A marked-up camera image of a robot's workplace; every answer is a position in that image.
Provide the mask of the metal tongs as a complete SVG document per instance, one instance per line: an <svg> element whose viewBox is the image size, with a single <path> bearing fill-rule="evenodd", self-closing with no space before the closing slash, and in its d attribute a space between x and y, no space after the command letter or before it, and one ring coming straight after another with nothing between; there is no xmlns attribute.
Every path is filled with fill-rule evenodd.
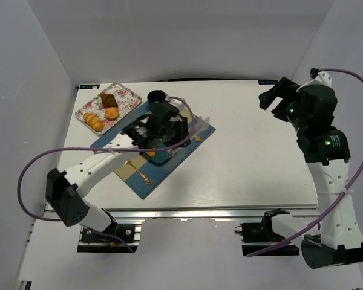
<svg viewBox="0 0 363 290"><path fill-rule="evenodd" d="M210 126L210 118L201 116L195 116L190 122L189 136L194 137L198 135L201 131L205 131Z"/></svg>

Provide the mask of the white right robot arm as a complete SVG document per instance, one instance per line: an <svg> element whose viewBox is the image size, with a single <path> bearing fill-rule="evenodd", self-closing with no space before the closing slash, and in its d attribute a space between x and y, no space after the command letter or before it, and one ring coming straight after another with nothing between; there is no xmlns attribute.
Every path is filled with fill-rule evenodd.
<svg viewBox="0 0 363 290"><path fill-rule="evenodd" d="M256 255L294 245L312 269L363 262L363 235L352 200L356 176L348 174L348 139L332 125L338 99L331 69L311 69L310 80L303 85L283 77L258 99L261 109L270 109L275 118L296 130L321 213L303 227L288 211L266 212L261 221L264 234L280 236L281 241Z"/></svg>

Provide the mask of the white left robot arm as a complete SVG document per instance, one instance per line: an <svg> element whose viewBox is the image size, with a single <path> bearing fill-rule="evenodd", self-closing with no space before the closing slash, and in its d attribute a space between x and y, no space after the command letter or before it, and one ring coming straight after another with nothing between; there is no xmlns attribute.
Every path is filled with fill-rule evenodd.
<svg viewBox="0 0 363 290"><path fill-rule="evenodd" d="M181 147L191 143L188 119L181 114L183 99L166 97L151 103L149 112L124 127L105 147L66 170L47 175L46 199L62 222L87 227L92 233L110 237L117 223L102 208L85 200L106 176L139 155L156 165L166 163Z"/></svg>

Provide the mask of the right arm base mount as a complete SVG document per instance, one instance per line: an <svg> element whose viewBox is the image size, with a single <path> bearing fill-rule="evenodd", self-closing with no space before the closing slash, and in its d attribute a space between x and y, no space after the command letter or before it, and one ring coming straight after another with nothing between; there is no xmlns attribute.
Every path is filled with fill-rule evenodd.
<svg viewBox="0 0 363 290"><path fill-rule="evenodd" d="M294 228L289 229L289 232L283 236L274 232L272 219L277 216L280 217L279 221L284 222L284 225L290 225L290 223L296 225L294 217L287 210L279 208L266 211L260 222L245 222L234 228L234 233L242 237L243 257L275 245L298 231Z"/></svg>

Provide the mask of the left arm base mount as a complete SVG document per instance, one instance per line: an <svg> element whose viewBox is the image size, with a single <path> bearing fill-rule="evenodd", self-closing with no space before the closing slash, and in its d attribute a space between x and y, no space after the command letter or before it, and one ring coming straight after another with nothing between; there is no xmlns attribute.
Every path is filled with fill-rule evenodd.
<svg viewBox="0 0 363 290"><path fill-rule="evenodd" d="M81 226L78 253L133 254L136 252L141 233L141 223L118 221L114 229L106 234L97 234Z"/></svg>

